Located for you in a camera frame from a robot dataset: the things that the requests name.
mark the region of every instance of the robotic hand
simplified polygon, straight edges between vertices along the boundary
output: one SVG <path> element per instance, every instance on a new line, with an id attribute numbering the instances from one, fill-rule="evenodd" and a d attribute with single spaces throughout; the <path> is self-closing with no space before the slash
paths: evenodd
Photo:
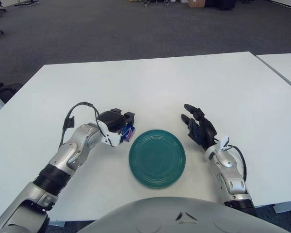
<path id="1" fill-rule="evenodd" d="M 222 203 L 256 216 L 251 196 L 245 185 L 247 171 L 241 151 L 236 146 L 228 145 L 229 137 L 217 133 L 212 123 L 205 118 L 205 114 L 199 108 L 188 104 L 185 104 L 184 108 L 194 117 L 193 119 L 184 114 L 181 115 L 182 120 L 189 127 L 188 136 L 205 150 L 205 157 L 210 162 L 211 171 L 218 181 Z M 239 153 L 242 159 L 243 176 L 237 170 L 235 158 L 229 153 L 232 148 Z"/>
<path id="2" fill-rule="evenodd" d="M 94 108 L 96 121 L 81 125 L 67 142 L 62 143 L 66 129 L 74 126 L 74 117 L 69 116 L 79 105 Z M 121 110 L 112 109 L 97 116 L 96 111 L 92 104 L 86 102 L 75 105 L 69 111 L 57 153 L 0 216 L 0 233 L 45 232 L 49 223 L 46 211 L 53 208 L 59 193 L 86 161 L 91 149 L 99 142 L 116 147 L 123 141 L 122 130 L 133 125 L 134 113 L 121 115 Z"/>

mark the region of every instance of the cable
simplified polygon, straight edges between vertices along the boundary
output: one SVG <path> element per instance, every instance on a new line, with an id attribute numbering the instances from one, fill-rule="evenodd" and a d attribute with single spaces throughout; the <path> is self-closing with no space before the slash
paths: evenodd
<path id="1" fill-rule="evenodd" d="M 238 147 L 233 146 L 233 145 L 228 145 L 228 146 L 230 148 L 227 148 L 225 150 L 229 150 L 229 149 L 234 148 L 238 152 L 239 156 L 241 157 L 242 165 L 243 165 L 243 180 L 246 182 L 246 180 L 247 180 L 247 166 L 246 166 L 246 162 L 244 160 L 243 154 L 242 154 L 241 150 Z"/>
<path id="2" fill-rule="evenodd" d="M 66 130 L 67 130 L 67 128 L 65 128 L 65 123 L 66 123 L 67 120 L 69 120 L 72 111 L 73 111 L 76 107 L 78 107 L 78 106 L 80 106 L 80 105 L 85 105 L 85 106 L 88 106 L 88 107 L 91 107 L 91 108 L 94 109 L 94 112 L 95 112 L 95 120 L 96 120 L 96 124 L 97 124 L 97 126 L 98 126 L 98 129 L 99 129 L 99 131 L 102 133 L 102 135 L 103 135 L 104 137 L 106 137 L 105 134 L 102 132 L 102 130 L 101 130 L 99 124 L 98 124 L 98 121 L 97 121 L 97 117 L 100 116 L 100 114 L 99 114 L 97 108 L 95 108 L 94 105 L 91 104 L 91 103 L 88 103 L 88 102 L 80 102 L 80 103 L 77 103 L 76 105 L 74 105 L 74 106 L 69 110 L 69 112 L 68 112 L 68 114 L 67 114 L 67 116 L 66 116 L 66 118 L 65 118 L 64 125 L 63 125 L 62 138 L 61 138 L 61 140 L 60 140 L 59 147 L 61 147 L 61 146 L 63 145 L 63 142 L 64 142 L 64 136 L 65 136 L 65 132 L 66 132 Z"/>

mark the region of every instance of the teal plate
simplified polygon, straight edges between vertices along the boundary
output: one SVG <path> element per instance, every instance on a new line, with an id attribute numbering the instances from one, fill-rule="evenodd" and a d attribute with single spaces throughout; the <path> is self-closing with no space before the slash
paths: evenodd
<path id="1" fill-rule="evenodd" d="M 141 134 L 129 151 L 129 166 L 135 178 L 150 188 L 172 185 L 183 173 L 185 152 L 180 141 L 164 130 Z"/>

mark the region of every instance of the floor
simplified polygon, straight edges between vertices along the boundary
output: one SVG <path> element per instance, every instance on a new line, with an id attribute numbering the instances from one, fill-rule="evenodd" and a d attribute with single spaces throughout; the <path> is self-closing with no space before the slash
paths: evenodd
<path id="1" fill-rule="evenodd" d="M 6 8 L 0 18 L 5 32 L 0 40 L 0 82 L 25 84 L 45 64 L 291 52 L 291 9 L 266 0 L 237 2 L 233 11 L 179 2 L 168 7 L 151 3 L 147 8 L 128 0 L 78 2 L 40 0 L 33 7 Z M 5 102 L 11 96 L 0 95 Z M 258 215 L 291 232 L 291 211 L 275 214 L 264 206 Z M 78 225 L 69 222 L 48 232 L 76 232 Z"/>

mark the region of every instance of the object in robot hand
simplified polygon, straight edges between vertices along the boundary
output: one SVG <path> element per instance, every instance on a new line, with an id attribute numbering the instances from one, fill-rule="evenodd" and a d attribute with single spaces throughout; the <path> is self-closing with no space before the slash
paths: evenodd
<path id="1" fill-rule="evenodd" d="M 124 126 L 122 130 L 123 140 L 129 142 L 129 140 L 132 138 L 134 133 L 135 133 L 135 127 L 127 124 L 126 126 Z"/>
<path id="2" fill-rule="evenodd" d="M 204 150 L 215 144 L 214 136 L 217 134 L 212 123 L 205 118 L 205 114 L 200 108 L 195 108 L 189 104 L 185 104 L 184 108 L 193 114 L 193 118 L 189 118 L 182 114 L 181 119 L 189 127 L 188 136 L 197 144 L 201 145 Z"/>

